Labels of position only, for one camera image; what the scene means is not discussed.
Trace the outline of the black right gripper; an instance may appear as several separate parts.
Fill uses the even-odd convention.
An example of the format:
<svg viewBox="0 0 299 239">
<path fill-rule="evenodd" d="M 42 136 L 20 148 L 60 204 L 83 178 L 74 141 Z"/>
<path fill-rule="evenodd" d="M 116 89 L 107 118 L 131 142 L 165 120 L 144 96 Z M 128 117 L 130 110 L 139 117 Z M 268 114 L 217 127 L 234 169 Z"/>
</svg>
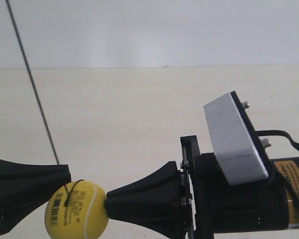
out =
<svg viewBox="0 0 299 239">
<path fill-rule="evenodd" d="M 231 186 L 214 153 L 200 153 L 196 136 L 183 136 L 180 142 L 196 209 L 196 229 L 191 238 L 288 228 L 287 196 L 275 167 L 270 166 L 268 179 Z M 169 239 L 183 239 L 192 231 L 192 221 L 181 204 L 180 186 L 180 171 L 175 161 L 169 161 L 145 178 L 108 192 L 108 217 L 148 228 Z"/>
</svg>

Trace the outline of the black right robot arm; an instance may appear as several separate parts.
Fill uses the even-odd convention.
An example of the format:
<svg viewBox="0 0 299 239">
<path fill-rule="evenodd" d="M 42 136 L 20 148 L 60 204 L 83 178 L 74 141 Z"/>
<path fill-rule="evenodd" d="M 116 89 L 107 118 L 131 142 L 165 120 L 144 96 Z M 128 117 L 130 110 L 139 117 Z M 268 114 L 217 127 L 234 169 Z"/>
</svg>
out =
<svg viewBox="0 0 299 239">
<path fill-rule="evenodd" d="M 180 142 L 182 168 L 170 161 L 151 175 L 108 192 L 109 218 L 170 239 L 299 229 L 299 157 L 273 159 L 268 179 L 231 186 L 214 154 L 200 153 L 196 136 Z"/>
</svg>

